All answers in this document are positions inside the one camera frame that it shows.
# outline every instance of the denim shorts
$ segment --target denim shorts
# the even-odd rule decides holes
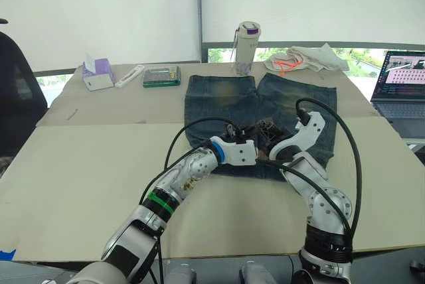
[[[272,117],[275,125],[285,127],[295,134],[298,122],[295,102],[304,97],[319,100],[337,111],[336,88],[325,88],[294,82],[267,73],[258,88],[252,76],[215,77],[191,76],[185,96],[185,124],[203,117],[224,117],[240,127],[255,125],[256,122]],[[302,102],[307,111],[319,111],[326,125],[316,144],[307,151],[322,166],[333,156],[336,121],[321,107]],[[186,130],[191,146],[215,135],[221,135],[224,124],[221,121],[198,123]],[[220,175],[244,176],[283,180],[274,168],[263,164],[233,167],[223,165],[214,173]]]

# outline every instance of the cable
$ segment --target cable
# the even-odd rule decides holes
[[[161,284],[164,284],[164,269],[162,265],[161,236],[158,237],[157,244],[158,244],[159,280]]]
[[[235,130],[237,132],[241,132],[239,126],[237,126],[233,121],[226,119],[226,118],[222,118],[222,117],[205,117],[205,118],[200,118],[198,120],[192,121],[191,123],[188,123],[186,126],[184,126],[182,129],[179,130],[179,132],[176,134],[176,136],[174,136],[173,141],[171,142],[170,148],[168,148],[168,152],[167,152],[167,156],[165,158],[165,164],[164,164],[164,169],[167,168],[168,165],[168,161],[170,159],[170,155],[171,155],[171,151],[174,148],[174,144],[177,141],[177,139],[180,137],[180,135],[182,134],[182,132],[184,132],[187,128],[196,125],[197,123],[203,122],[203,121],[211,121],[211,120],[217,120],[217,121],[223,121],[225,123],[229,123],[231,124]]]
[[[153,284],[158,284],[157,279],[156,279],[155,275],[152,272],[152,269],[149,269],[149,274],[152,277]]]
[[[339,117],[339,115],[332,108],[330,108],[328,105],[326,105],[326,104],[324,104],[324,103],[322,103],[318,100],[315,100],[313,98],[301,98],[301,99],[297,100],[297,102],[296,102],[297,113],[301,110],[300,107],[299,107],[299,104],[301,102],[311,102],[313,104],[316,104],[316,105],[322,107],[328,113],[330,113],[337,120],[337,122],[340,124],[340,126],[342,127],[343,131],[347,135],[347,138],[350,142],[351,148],[353,150],[354,161],[355,161],[355,166],[356,166],[356,205],[355,205],[355,210],[354,210],[354,214],[353,214],[353,223],[351,224],[351,237],[354,238],[354,234],[355,234],[356,229],[357,229],[357,224],[359,223],[360,208],[361,208],[361,189],[362,189],[362,173],[361,173],[360,154],[359,154],[359,150],[357,148],[356,142],[353,138],[353,135],[350,132],[350,129],[345,124],[345,122],[342,120],[342,118]]]
[[[167,167],[166,169],[162,170],[155,178],[153,178],[151,180],[151,182],[149,182],[145,188],[145,190],[143,191],[139,204],[141,204],[144,200],[144,198],[146,197],[147,191],[149,190],[149,188],[153,185],[153,183],[158,180],[159,178],[161,178],[161,176],[166,173],[169,169],[173,168],[177,163],[179,163],[180,161],[182,161],[185,157],[189,156],[191,153],[193,153],[195,150],[197,150],[199,147],[201,147],[201,145],[197,145],[195,147],[193,147],[191,150],[187,151],[183,156],[181,156],[180,158],[178,158],[174,163],[172,163],[169,167]]]
[[[191,153],[193,153],[194,151],[196,151],[199,147],[201,147],[202,145],[197,145],[195,147],[193,147],[191,150],[189,150],[188,152],[186,152],[183,156],[181,156],[180,158],[178,158],[174,163],[171,164],[171,166],[168,167],[168,161],[169,158],[171,156],[171,152],[174,148],[174,144],[175,142],[178,140],[178,138],[180,137],[180,135],[182,134],[182,132],[184,132],[187,128],[203,122],[203,121],[212,121],[212,120],[217,120],[217,121],[223,121],[225,123],[229,123],[231,124],[237,133],[241,133],[242,131],[240,130],[239,126],[237,126],[237,124],[235,124],[233,121],[226,119],[226,118],[222,118],[222,117],[206,117],[206,118],[200,118],[198,120],[192,121],[191,123],[188,123],[186,126],[184,126],[183,128],[181,128],[176,136],[174,136],[173,141],[170,144],[170,147],[168,148],[168,152],[167,152],[167,156],[165,158],[165,164],[164,164],[164,170],[159,173],[155,178],[153,178],[149,184],[146,186],[145,190],[143,191],[143,194],[141,195],[139,204],[142,204],[143,200],[146,197],[147,191],[150,189],[150,187],[153,185],[153,183],[155,183],[155,181],[157,181],[159,178],[161,178],[161,176],[166,173],[169,169],[171,169],[172,167],[174,167],[177,163],[179,163],[181,160],[183,160],[185,157],[189,156]],[[162,265],[162,251],[161,251],[161,236],[158,237],[157,239],[157,245],[158,245],[158,262],[159,262],[159,280],[160,283],[163,284],[164,283],[164,270],[163,270],[163,265]]]
[[[345,230],[347,231],[348,235],[349,236],[351,235],[350,224],[348,223],[347,218],[344,216],[344,213],[342,213],[341,209],[334,203],[334,201],[332,201],[332,199],[327,195],[327,193],[325,191],[323,191],[323,189],[320,186],[318,186],[314,181],[307,178],[305,175],[303,175],[299,171],[296,171],[295,169],[292,169],[292,168],[287,167],[285,165],[281,165],[277,161],[257,160],[257,163],[264,163],[265,165],[268,165],[269,167],[275,167],[275,168],[283,169],[284,171],[287,171],[287,172],[301,178],[306,183],[308,183],[310,186],[312,186],[318,193],[320,193],[320,195],[322,197],[324,197],[326,199],[326,201],[330,204],[330,206],[336,211],[339,218],[344,223],[344,227],[345,227]]]
[[[291,265],[292,265],[292,274],[291,274],[291,283],[292,283],[292,277],[294,277],[294,262],[292,261],[292,258],[290,255],[288,255],[290,261],[291,261]]]

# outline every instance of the purple tissue box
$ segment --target purple tissue box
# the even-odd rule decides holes
[[[111,65],[107,58],[101,58],[94,61],[96,73],[92,73],[82,65],[82,80],[86,83],[89,90],[102,90],[104,88],[114,87],[115,75],[112,72]]]

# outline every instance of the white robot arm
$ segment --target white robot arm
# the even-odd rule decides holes
[[[263,135],[269,139],[268,156],[270,160],[285,159],[287,162],[284,164],[287,167],[307,176],[327,193],[348,220],[352,213],[348,196],[329,183],[323,167],[306,152],[315,144],[325,127],[320,113],[311,111],[308,115],[305,125],[301,121],[297,123],[298,132],[294,136],[281,132],[282,135],[278,137],[279,133],[276,134],[276,128],[272,128],[273,124],[263,122],[260,128]],[[281,173],[302,196],[311,212],[307,217],[305,244],[299,254],[303,268],[308,270],[308,274],[301,270],[294,275],[293,283],[326,283],[320,280],[321,275],[351,283],[351,235],[347,234],[343,221],[328,201],[310,184],[292,173],[283,170]]]
[[[278,160],[307,176],[349,219],[352,209],[347,195],[327,181],[324,169],[306,152],[315,144],[324,126],[320,113],[314,111],[298,122],[295,135],[276,129],[272,122],[263,121],[258,125],[260,133],[267,137],[264,152],[270,160]],[[253,140],[227,143],[220,137],[212,137],[204,147],[158,179],[155,188],[146,199],[141,199],[141,204],[107,243],[102,261],[85,267],[67,284],[139,283],[157,255],[157,238],[196,183],[221,164],[246,166],[255,165],[256,161]],[[339,215],[310,184],[287,171],[281,170],[281,173],[303,197],[311,212],[307,217],[305,245],[299,253],[303,269],[294,275],[293,284],[350,284],[351,238]]]
[[[139,283],[158,253],[157,238],[195,185],[219,164],[249,166],[256,164],[256,158],[253,140],[227,143],[217,136],[210,138],[205,147],[198,148],[158,179],[152,192],[141,199],[143,202],[106,244],[102,262],[88,265],[68,284]]]

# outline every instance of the blue tape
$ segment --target blue tape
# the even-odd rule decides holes
[[[216,143],[215,141],[213,141],[212,142],[212,145],[214,146],[214,147],[216,147],[216,149],[217,149],[217,151],[218,151],[218,154],[220,155],[220,160],[221,160],[221,162],[220,163],[223,163],[224,162],[224,152],[223,152],[223,149],[221,149],[221,147],[220,147],[220,145],[218,144],[218,143]]]
[[[0,261],[11,261],[13,259],[13,256],[15,256],[15,253],[16,249],[14,249],[10,253],[0,251]]]

